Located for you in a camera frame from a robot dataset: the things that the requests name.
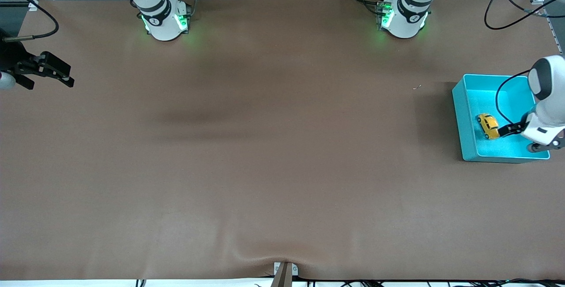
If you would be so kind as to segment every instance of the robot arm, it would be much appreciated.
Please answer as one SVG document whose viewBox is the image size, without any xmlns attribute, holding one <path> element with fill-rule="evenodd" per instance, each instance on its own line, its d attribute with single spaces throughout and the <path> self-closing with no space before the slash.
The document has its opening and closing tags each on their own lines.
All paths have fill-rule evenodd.
<svg viewBox="0 0 565 287">
<path fill-rule="evenodd" d="M 0 29 L 0 88 L 10 89 L 20 84 L 28 90 L 34 89 L 34 82 L 25 75 L 33 74 L 55 78 L 68 87 L 73 87 L 75 80 L 69 76 L 71 66 L 50 52 L 39 56 L 26 51 L 20 42 L 4 42 L 8 34 Z"/>
<path fill-rule="evenodd" d="M 519 133 L 533 141 L 531 152 L 561 149 L 565 129 L 565 59 L 561 55 L 539 59 L 528 73 L 531 92 L 539 102 L 522 122 L 502 128 L 503 134 Z"/>
<path fill-rule="evenodd" d="M 179 0 L 133 0 L 145 29 L 157 40 L 169 41 L 188 31 L 186 3 Z"/>
<path fill-rule="evenodd" d="M 391 9 L 381 17 L 380 25 L 392 35 L 407 39 L 424 26 L 432 0 L 385 0 Z"/>
</svg>

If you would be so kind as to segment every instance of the brown table surface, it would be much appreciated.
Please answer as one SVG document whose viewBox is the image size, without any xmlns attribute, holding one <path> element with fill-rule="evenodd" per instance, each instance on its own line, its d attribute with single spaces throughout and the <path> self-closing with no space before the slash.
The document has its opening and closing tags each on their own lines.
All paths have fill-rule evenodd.
<svg viewBox="0 0 565 287">
<path fill-rule="evenodd" d="M 0 279 L 565 279 L 565 151 L 464 162 L 451 89 L 557 54 L 547 21 L 436 0 L 413 39 L 354 0 L 42 1 L 74 88 L 2 92 Z M 497 0 L 493 25 L 521 12 Z M 22 34 L 48 31 L 28 13 Z M 412 88 L 422 85 L 417 90 Z"/>
</svg>

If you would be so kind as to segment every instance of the yellow toy car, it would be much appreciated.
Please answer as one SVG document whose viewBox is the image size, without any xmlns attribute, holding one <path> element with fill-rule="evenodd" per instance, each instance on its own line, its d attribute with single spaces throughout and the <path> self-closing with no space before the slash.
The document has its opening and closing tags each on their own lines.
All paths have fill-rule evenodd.
<svg viewBox="0 0 565 287">
<path fill-rule="evenodd" d="M 485 138 L 488 140 L 495 140 L 500 137 L 498 134 L 498 121 L 492 115 L 483 113 L 477 116 L 477 121 L 481 124 Z"/>
</svg>

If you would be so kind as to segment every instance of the cyan plastic bin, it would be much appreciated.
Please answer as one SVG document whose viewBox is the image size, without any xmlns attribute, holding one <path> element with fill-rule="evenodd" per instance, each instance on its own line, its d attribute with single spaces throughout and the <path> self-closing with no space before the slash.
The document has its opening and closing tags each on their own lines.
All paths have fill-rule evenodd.
<svg viewBox="0 0 565 287">
<path fill-rule="evenodd" d="M 457 126 L 463 159 L 470 162 L 524 163 L 549 159 L 549 151 L 529 152 L 530 140 L 513 135 L 496 140 L 484 137 L 476 118 L 481 113 L 496 117 L 500 127 L 508 124 L 496 110 L 494 96 L 502 82 L 510 76 L 465 74 L 453 88 Z M 535 101 L 526 76 L 518 76 L 504 85 L 498 94 L 502 112 L 517 122 L 531 110 Z"/>
</svg>

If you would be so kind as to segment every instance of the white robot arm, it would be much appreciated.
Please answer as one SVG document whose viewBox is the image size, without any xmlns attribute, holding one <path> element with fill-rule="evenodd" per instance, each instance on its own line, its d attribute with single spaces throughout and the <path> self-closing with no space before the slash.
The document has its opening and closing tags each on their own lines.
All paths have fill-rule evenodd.
<svg viewBox="0 0 565 287">
<path fill-rule="evenodd" d="M 501 136 L 520 133 L 533 141 L 531 152 L 561 149 L 565 129 L 565 59 L 561 55 L 539 59 L 528 73 L 531 92 L 539 102 L 521 122 L 500 129 Z"/>
<path fill-rule="evenodd" d="M 384 0 L 391 9 L 381 17 L 381 27 L 397 38 L 407 39 L 416 35 L 428 15 L 432 0 Z"/>
<path fill-rule="evenodd" d="M 179 0 L 133 0 L 145 28 L 157 40 L 175 39 L 188 30 L 189 15 L 186 3 Z"/>
<path fill-rule="evenodd" d="M 522 136 L 533 141 L 529 150 L 561 148 L 565 129 L 565 59 L 561 55 L 541 58 L 528 74 L 531 92 L 539 102 L 525 119 Z"/>
</svg>

